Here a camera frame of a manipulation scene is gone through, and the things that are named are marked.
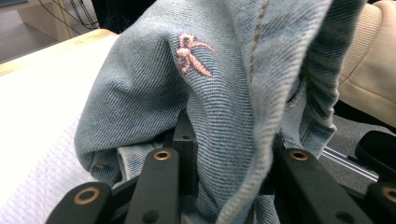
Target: screw hole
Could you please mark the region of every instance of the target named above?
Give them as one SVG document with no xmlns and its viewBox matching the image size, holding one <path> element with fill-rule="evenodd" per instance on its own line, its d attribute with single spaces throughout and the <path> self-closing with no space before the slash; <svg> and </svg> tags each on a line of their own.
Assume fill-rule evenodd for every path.
<svg viewBox="0 0 396 224">
<path fill-rule="evenodd" d="M 171 158 L 171 153 L 168 151 L 159 151 L 154 154 L 154 158 L 157 161 L 166 161 Z"/>
<path fill-rule="evenodd" d="M 355 223 L 355 219 L 353 218 L 353 216 L 351 216 L 346 212 L 337 212 L 335 216 L 343 223 L 347 223 L 347 224 Z"/>
<path fill-rule="evenodd" d="M 75 204 L 87 204 L 95 201 L 100 194 L 100 190 L 94 187 L 88 187 L 86 189 L 81 190 L 78 194 L 76 194 L 74 198 Z"/>
<path fill-rule="evenodd" d="M 290 156 L 292 157 L 292 158 L 294 158 L 295 160 L 297 160 L 297 161 L 306 161 L 306 160 L 308 160 L 308 155 L 306 155 L 304 152 L 302 152 L 302 151 L 297 151 L 297 150 L 293 150 L 291 153 L 290 153 Z"/>
<path fill-rule="evenodd" d="M 151 210 L 145 213 L 142 217 L 142 221 L 144 223 L 155 223 L 158 218 L 160 218 L 160 214 L 157 211 Z"/>
</svg>

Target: jeans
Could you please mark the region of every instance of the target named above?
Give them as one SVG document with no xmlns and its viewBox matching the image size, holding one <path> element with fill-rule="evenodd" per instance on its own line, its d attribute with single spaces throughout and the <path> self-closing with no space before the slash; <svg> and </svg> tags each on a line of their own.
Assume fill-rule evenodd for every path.
<svg viewBox="0 0 396 224">
<path fill-rule="evenodd" d="M 198 142 L 183 223 L 277 223 L 257 197 L 280 133 L 319 156 L 335 132 L 337 77 L 362 0 L 160 0 L 107 56 L 75 137 L 110 185 L 139 174 L 154 137 L 187 108 Z"/>
</svg>

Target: embroidery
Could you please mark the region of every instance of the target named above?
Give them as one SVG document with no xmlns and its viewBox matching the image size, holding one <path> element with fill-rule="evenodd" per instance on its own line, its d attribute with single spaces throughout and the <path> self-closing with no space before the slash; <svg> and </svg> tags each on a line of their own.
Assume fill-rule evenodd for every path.
<svg viewBox="0 0 396 224">
<path fill-rule="evenodd" d="M 201 75 L 205 77 L 212 77 L 212 73 L 207 70 L 204 65 L 197 58 L 195 58 L 194 55 L 192 55 L 191 51 L 197 47 L 204 47 L 218 54 L 216 50 L 204 42 L 196 41 L 194 35 L 188 33 L 182 34 L 179 38 L 179 41 L 180 48 L 177 50 L 177 57 L 178 65 L 181 67 L 181 72 L 186 75 L 187 71 L 192 65 L 192 67 Z"/>
</svg>

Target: wrinkled cloth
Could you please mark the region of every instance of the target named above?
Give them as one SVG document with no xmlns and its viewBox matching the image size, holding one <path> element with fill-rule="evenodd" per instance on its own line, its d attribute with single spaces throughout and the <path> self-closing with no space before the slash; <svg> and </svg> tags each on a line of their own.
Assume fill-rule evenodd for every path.
<svg viewBox="0 0 396 224">
<path fill-rule="evenodd" d="M 108 54 L 75 137 L 110 185 L 139 174 L 187 108 L 198 142 L 196 197 L 182 223 L 277 223 L 257 197 L 276 133 L 319 156 L 335 132 L 337 78 L 361 0 L 161 0 Z"/>
</svg>

